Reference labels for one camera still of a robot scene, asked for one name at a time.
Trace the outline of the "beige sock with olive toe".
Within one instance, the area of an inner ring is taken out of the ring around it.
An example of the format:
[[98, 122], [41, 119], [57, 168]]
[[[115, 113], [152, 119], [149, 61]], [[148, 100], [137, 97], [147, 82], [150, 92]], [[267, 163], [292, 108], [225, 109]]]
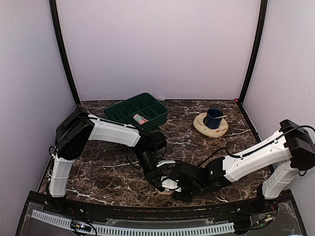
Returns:
[[159, 195], [166, 195], [169, 196], [171, 195], [174, 191], [173, 190], [164, 190], [164, 191], [157, 191]]

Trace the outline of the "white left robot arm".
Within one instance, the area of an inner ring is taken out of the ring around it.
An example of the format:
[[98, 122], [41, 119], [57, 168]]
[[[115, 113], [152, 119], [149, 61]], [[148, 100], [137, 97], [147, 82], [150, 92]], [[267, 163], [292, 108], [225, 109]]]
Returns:
[[161, 132], [149, 133], [131, 124], [101, 119], [89, 114], [85, 108], [78, 107], [57, 127], [55, 144], [49, 148], [54, 164], [48, 192], [52, 196], [50, 206], [58, 214], [69, 211], [69, 202], [62, 197], [66, 194], [71, 167], [81, 156], [87, 141], [104, 141], [133, 148], [149, 184], [160, 192], [179, 188], [161, 170], [162, 167], [175, 163], [174, 160], [157, 157], [157, 151], [167, 144]]

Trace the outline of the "green compartment tray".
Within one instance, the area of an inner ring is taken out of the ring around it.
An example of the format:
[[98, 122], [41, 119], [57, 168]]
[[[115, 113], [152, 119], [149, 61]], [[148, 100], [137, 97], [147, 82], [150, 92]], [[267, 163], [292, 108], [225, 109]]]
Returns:
[[128, 125], [139, 125], [133, 119], [135, 114], [139, 114], [148, 120], [139, 126], [151, 131], [166, 123], [168, 108], [150, 93], [144, 92], [104, 109], [103, 113], [107, 120]]

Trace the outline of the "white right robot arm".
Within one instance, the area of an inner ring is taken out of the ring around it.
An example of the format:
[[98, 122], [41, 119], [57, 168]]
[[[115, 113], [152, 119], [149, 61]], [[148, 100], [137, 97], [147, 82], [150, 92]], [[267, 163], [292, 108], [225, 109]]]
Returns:
[[161, 178], [161, 186], [173, 191], [173, 198], [191, 201], [202, 192], [216, 193], [241, 178], [277, 164], [272, 175], [259, 187], [258, 197], [251, 203], [255, 213], [262, 213], [282, 190], [297, 176], [303, 176], [315, 166], [315, 144], [309, 134], [309, 125], [297, 125], [285, 119], [280, 129], [266, 140], [231, 154], [227, 148], [222, 156], [210, 161], [206, 158], [198, 165], [180, 162], [171, 174]]

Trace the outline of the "pink patterned sock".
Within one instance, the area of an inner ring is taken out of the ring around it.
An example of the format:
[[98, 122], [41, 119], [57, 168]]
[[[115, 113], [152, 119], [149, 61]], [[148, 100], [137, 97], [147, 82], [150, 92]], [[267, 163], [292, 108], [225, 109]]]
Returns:
[[147, 119], [145, 119], [143, 116], [139, 115], [139, 114], [135, 114], [133, 116], [133, 119], [139, 124], [139, 125], [143, 125], [145, 123], [148, 122]]

